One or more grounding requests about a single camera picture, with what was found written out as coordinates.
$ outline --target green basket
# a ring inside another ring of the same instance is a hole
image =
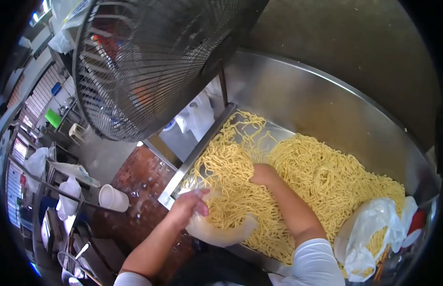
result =
[[[59,124],[61,124],[62,118],[56,112],[54,112],[51,108],[45,114],[45,118],[48,120],[48,122],[54,128],[57,128],[59,126]]]

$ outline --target forearm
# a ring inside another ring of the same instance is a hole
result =
[[[312,238],[326,239],[316,214],[280,177],[267,186],[279,205],[296,246]]]
[[[152,277],[161,269],[180,231],[164,218],[150,235],[129,254],[121,272]]]

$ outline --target yellow noodle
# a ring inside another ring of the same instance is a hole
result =
[[[236,115],[245,120],[231,124]],[[269,132],[259,137],[265,123],[264,118],[245,111],[232,115],[198,158],[190,178],[183,182],[186,188],[212,187],[221,192],[221,196],[207,202],[210,209],[207,219],[211,224],[221,229],[235,227],[243,222],[247,213],[255,214],[259,227],[243,244],[287,265],[292,264],[294,241],[276,201],[265,187],[249,182],[253,162],[274,166],[315,212],[331,245],[344,221],[366,201],[392,198],[401,215],[405,191],[398,182],[366,172],[352,155],[331,149],[309,136],[296,134],[279,143]],[[247,125],[256,129],[253,134],[247,134]],[[239,135],[241,144],[234,141]],[[271,146],[275,145],[269,154],[260,150],[266,140]],[[367,248],[373,255],[381,249],[385,231],[378,231],[368,243]]]

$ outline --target black metal fan grille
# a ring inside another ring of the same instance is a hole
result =
[[[215,77],[218,58],[230,57],[266,3],[94,1],[74,56],[86,120],[112,140],[155,133]]]

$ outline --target person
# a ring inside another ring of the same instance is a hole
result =
[[[268,164],[256,164],[250,181],[269,189],[294,238],[296,249],[292,275],[266,274],[253,264],[220,249],[195,255],[177,271],[170,285],[345,285],[325,231],[309,205]],[[208,192],[204,189],[182,194],[167,216],[124,261],[114,286],[151,286],[147,278],[158,273],[193,212],[208,215],[209,209],[201,200],[202,195]]]

